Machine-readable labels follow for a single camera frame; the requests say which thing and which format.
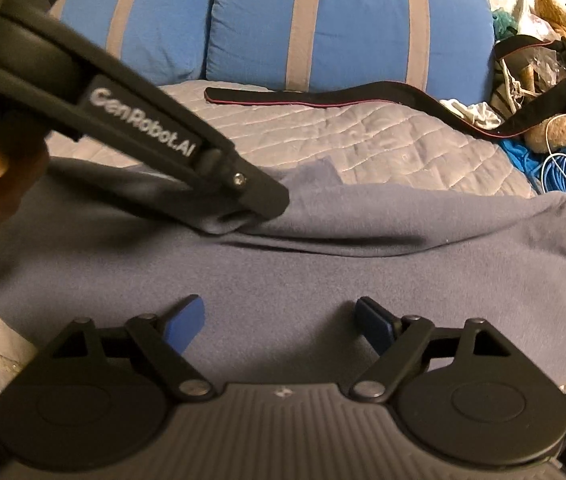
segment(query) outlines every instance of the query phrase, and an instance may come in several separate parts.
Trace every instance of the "green object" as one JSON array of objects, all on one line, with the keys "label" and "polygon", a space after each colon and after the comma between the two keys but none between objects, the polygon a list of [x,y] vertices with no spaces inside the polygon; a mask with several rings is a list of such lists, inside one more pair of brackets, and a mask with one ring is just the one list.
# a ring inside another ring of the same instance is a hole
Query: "green object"
[{"label": "green object", "polygon": [[505,9],[497,9],[492,13],[492,26],[496,41],[506,40],[519,32],[516,20]]}]

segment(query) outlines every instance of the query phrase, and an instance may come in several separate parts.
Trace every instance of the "white cloth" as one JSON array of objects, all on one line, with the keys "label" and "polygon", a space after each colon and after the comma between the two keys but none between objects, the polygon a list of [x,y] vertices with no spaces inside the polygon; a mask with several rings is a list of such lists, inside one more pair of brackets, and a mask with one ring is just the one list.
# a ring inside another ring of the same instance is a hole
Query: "white cloth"
[{"label": "white cloth", "polygon": [[441,104],[454,115],[484,130],[492,130],[501,124],[501,118],[487,103],[465,106],[456,99],[442,99]]}]

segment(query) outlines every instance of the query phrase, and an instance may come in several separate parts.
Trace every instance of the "teddy bear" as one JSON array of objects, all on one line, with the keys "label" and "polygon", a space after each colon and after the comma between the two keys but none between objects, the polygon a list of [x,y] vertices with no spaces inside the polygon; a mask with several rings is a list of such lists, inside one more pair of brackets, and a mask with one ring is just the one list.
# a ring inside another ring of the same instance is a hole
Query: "teddy bear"
[{"label": "teddy bear", "polygon": [[[566,38],[566,0],[534,0],[534,14],[550,24],[554,31]],[[528,66],[519,73],[521,87],[535,90],[534,70]],[[535,153],[547,153],[550,149],[566,147],[566,117],[548,119],[523,134],[525,144]]]}]

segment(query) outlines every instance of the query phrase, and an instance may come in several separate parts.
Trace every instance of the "black bag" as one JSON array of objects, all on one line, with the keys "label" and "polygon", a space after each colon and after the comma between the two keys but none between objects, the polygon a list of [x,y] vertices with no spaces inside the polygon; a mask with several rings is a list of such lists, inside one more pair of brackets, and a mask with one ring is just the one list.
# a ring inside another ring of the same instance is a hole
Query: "black bag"
[{"label": "black bag", "polygon": [[[566,39],[543,42],[531,36],[515,36],[500,41],[494,46],[495,60],[507,59],[508,63],[517,64],[517,54],[533,47],[545,47],[557,52],[566,65]],[[530,128],[541,124],[557,114],[566,114],[566,78],[550,90],[541,94],[530,103],[524,105],[512,117],[493,130],[485,130],[474,126],[454,115],[433,97],[409,86],[395,81],[379,81],[345,90],[332,92],[253,92],[231,90],[225,88],[205,89],[205,98],[216,104],[241,105],[274,105],[304,104],[317,108],[339,107],[368,101],[388,101],[420,110],[442,120],[455,130],[475,137],[491,139],[508,139],[521,135]]]}]

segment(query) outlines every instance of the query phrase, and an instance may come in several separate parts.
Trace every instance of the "gray fabric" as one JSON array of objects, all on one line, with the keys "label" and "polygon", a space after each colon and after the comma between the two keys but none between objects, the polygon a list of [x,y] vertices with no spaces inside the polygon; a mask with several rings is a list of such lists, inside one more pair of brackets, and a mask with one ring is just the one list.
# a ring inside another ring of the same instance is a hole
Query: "gray fabric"
[{"label": "gray fabric", "polygon": [[0,235],[0,317],[44,344],[196,293],[186,356],[216,383],[348,384],[374,359],[351,319],[367,295],[441,326],[487,317],[566,383],[566,194],[346,186],[326,160],[275,175],[292,203],[258,223],[166,177],[55,160]]}]

